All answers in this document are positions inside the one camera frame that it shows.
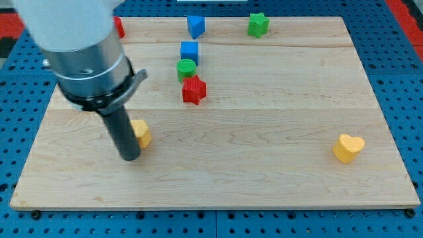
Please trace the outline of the red block behind arm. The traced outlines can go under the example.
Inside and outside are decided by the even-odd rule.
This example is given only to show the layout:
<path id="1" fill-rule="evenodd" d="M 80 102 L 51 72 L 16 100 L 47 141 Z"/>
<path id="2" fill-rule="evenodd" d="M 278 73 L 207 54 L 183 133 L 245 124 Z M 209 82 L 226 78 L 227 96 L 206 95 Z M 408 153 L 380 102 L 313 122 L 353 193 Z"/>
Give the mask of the red block behind arm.
<path id="1" fill-rule="evenodd" d="M 121 18 L 113 16 L 113 19 L 119 38 L 123 38 L 125 36 L 125 30 Z"/>

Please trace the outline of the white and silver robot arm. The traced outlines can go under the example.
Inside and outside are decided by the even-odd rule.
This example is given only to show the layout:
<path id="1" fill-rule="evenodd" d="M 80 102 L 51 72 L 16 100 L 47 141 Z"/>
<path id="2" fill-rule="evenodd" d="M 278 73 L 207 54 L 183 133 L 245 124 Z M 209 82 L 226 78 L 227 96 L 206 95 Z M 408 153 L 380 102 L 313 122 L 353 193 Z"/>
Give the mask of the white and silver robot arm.
<path id="1" fill-rule="evenodd" d="M 108 116 L 147 77 L 134 73 L 113 19 L 123 0 L 13 0 L 67 100 Z"/>

